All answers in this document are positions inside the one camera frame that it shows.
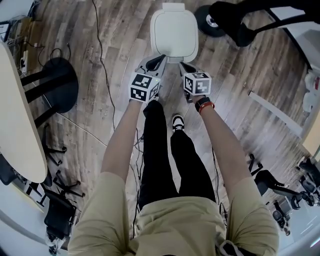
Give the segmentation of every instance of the wristwatch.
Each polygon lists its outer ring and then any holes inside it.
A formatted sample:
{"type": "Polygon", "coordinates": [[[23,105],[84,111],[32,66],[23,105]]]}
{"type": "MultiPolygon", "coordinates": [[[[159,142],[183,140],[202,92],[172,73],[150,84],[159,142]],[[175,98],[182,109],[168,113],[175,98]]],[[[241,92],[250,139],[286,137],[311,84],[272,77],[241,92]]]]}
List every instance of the wristwatch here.
{"type": "Polygon", "coordinates": [[[209,99],[209,97],[204,97],[204,98],[199,99],[199,100],[194,104],[196,111],[199,112],[200,106],[201,106],[202,104],[204,104],[204,103],[207,103],[207,102],[211,102],[211,100],[209,99]]]}

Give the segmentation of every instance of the black and white sneaker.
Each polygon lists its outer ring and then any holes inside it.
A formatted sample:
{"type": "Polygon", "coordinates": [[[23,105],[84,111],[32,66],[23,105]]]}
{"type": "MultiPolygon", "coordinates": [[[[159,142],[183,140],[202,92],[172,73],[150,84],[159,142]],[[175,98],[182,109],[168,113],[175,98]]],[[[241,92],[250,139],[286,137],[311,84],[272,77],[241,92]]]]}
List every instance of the black and white sneaker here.
{"type": "Polygon", "coordinates": [[[185,121],[180,114],[175,114],[172,118],[172,130],[173,132],[177,130],[185,131],[185,121]]]}

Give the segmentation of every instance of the red wrist strap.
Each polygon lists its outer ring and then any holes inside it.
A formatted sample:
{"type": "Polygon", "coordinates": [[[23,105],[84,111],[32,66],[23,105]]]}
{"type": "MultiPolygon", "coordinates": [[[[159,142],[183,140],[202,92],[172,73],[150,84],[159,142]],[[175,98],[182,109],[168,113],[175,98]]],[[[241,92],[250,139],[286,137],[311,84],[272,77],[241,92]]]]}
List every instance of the red wrist strap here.
{"type": "Polygon", "coordinates": [[[215,104],[213,102],[206,102],[206,103],[203,103],[200,107],[199,107],[199,115],[201,115],[201,111],[205,108],[205,107],[208,107],[208,106],[211,106],[213,108],[215,108],[215,104]]]}

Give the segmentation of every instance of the wooden floor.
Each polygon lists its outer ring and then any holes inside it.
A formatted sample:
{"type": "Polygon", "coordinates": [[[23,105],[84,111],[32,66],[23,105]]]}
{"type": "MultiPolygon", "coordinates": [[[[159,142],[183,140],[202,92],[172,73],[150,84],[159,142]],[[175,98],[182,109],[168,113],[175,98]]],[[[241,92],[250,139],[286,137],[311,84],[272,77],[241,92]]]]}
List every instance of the wooden floor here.
{"type": "MultiPolygon", "coordinates": [[[[153,13],[161,8],[162,1],[95,2],[99,13],[102,58],[115,103],[117,124],[128,104],[127,86],[130,75],[141,59],[152,54],[150,20],[153,13]]],[[[212,0],[182,2],[191,12],[204,4],[212,4],[212,0]]],[[[56,114],[49,124],[52,145],[64,145],[68,148],[60,167],[61,172],[70,183],[81,181],[81,190],[86,193],[84,200],[73,198],[82,209],[84,201],[88,200],[95,187],[103,154],[113,133],[114,109],[108,95],[104,70],[99,62],[96,14],[91,0],[43,0],[37,17],[44,23],[40,44],[46,46],[40,60],[43,63],[47,61],[56,47],[62,48],[67,58],[69,43],[70,62],[78,76],[77,104],[71,111],[63,114],[64,117],[56,114]]],[[[250,28],[259,28],[271,21],[272,18],[264,11],[245,18],[250,28]]],[[[302,101],[306,91],[304,77],[307,66],[288,35],[282,29],[269,30],[258,34],[250,46],[239,48],[228,36],[211,38],[199,32],[199,51],[192,63],[211,74],[210,97],[216,105],[216,111],[236,134],[245,152],[248,155],[253,153],[277,180],[294,187],[299,175],[294,167],[304,155],[299,139],[281,120],[248,96],[248,93],[253,91],[276,105],[298,124],[304,123],[306,115],[302,110],[302,101]]],[[[196,151],[214,184],[211,144],[200,116],[194,106],[188,105],[184,99],[181,83],[178,66],[167,65],[160,97],[165,103],[168,139],[172,134],[172,115],[182,114],[185,118],[185,131],[194,141],[196,151]]],[[[31,106],[35,117],[46,108],[42,99],[33,102],[31,106]]],[[[142,113],[137,128],[140,137],[144,128],[142,113]]],[[[131,165],[135,172],[137,157],[138,151],[133,149],[131,165]]],[[[178,188],[180,177],[171,153],[169,158],[178,188]]],[[[54,174],[57,168],[51,163],[49,166],[54,174]]],[[[126,194],[132,220],[137,191],[131,169],[126,183],[126,194]]],[[[219,195],[220,200],[228,207],[222,178],[219,195]]],[[[266,202],[271,201],[275,194],[268,192],[264,198],[266,202]]]]}

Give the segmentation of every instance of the black pants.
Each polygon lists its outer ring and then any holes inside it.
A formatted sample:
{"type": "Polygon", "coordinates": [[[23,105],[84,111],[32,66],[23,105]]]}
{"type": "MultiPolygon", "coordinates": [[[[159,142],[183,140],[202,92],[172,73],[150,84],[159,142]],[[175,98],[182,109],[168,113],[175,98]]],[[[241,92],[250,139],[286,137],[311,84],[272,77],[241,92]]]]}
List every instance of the black pants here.
{"type": "Polygon", "coordinates": [[[168,158],[167,125],[162,105],[153,100],[143,110],[144,169],[141,179],[139,208],[155,201],[175,197],[203,197],[216,202],[209,174],[197,155],[192,140],[182,130],[171,137],[171,152],[181,176],[176,190],[168,158]]]}

